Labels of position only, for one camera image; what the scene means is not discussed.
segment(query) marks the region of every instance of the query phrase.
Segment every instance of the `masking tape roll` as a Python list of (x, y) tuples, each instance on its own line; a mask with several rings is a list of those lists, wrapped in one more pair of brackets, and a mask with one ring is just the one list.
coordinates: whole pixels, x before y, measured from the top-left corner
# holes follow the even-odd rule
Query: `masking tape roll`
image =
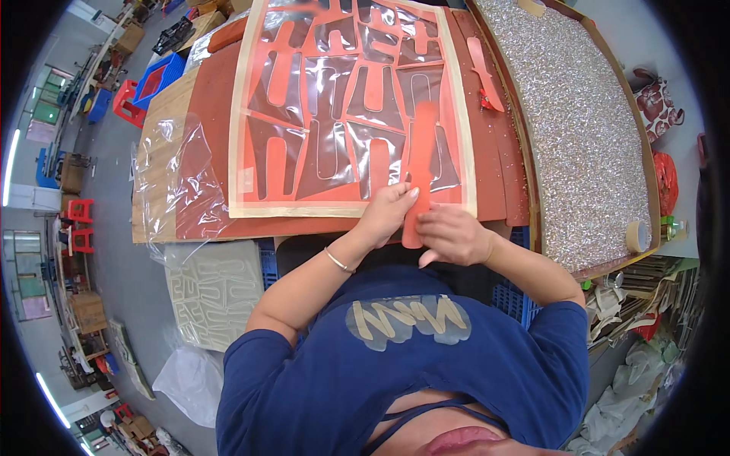
[(545, 4), (540, 0), (517, 0), (517, 6), (536, 18), (541, 18), (545, 14)]
[(649, 236), (646, 223), (635, 220), (626, 228), (626, 246), (631, 253), (646, 252), (649, 248)]

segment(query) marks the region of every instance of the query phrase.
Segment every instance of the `white foam sheet with cutouts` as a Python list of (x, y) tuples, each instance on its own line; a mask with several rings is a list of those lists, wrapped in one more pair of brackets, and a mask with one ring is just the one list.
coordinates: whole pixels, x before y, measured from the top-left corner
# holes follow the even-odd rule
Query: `white foam sheet with cutouts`
[(165, 276), (183, 341), (225, 352), (264, 294), (253, 241), (165, 246)]

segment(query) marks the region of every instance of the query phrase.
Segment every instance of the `blue t-shirt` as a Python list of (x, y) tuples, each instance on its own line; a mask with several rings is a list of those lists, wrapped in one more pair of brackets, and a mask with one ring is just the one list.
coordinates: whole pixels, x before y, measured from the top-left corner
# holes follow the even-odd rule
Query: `blue t-shirt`
[(450, 293), (430, 271), (384, 266), (346, 281), (297, 351), (274, 331), (241, 336), (223, 361), (218, 454), (357, 455), (396, 398), (426, 388), (560, 447), (588, 399), (585, 310), (550, 304), (526, 331)]

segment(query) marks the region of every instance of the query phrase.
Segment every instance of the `silver bangle bracelet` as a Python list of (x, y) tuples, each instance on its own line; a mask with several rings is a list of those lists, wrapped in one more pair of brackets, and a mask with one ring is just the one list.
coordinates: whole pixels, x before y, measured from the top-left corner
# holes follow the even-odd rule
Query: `silver bangle bracelet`
[(327, 250), (327, 247), (324, 248), (324, 252), (327, 254), (327, 256), (329, 257), (329, 259), (332, 260), (332, 262), (334, 264), (338, 265), (339, 268), (342, 269), (343, 272), (347, 272), (348, 274), (354, 274), (355, 273), (355, 269), (348, 269), (347, 266), (345, 266), (344, 264), (340, 263), (339, 260), (337, 260), (335, 257), (333, 257), (332, 254), (329, 252), (329, 250)]

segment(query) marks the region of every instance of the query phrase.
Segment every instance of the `woman's arm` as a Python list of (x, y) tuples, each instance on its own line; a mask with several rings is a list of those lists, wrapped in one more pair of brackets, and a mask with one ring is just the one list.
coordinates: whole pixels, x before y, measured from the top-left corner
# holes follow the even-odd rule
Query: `woman's arm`
[[(340, 263), (354, 270), (371, 250), (382, 247), (403, 223), (403, 217), (418, 197), (410, 183), (381, 188), (350, 232), (327, 247)], [(297, 332), (329, 302), (350, 274), (325, 252), (277, 280), (261, 296), (246, 324), (246, 331), (270, 329), (292, 344)]]
[(517, 285), (538, 306), (573, 301), (585, 307), (583, 291), (562, 266), (482, 227), (460, 209), (435, 206), (419, 217), (417, 230), (430, 248), (420, 258), (422, 268), (432, 261), (464, 266), (483, 263)]

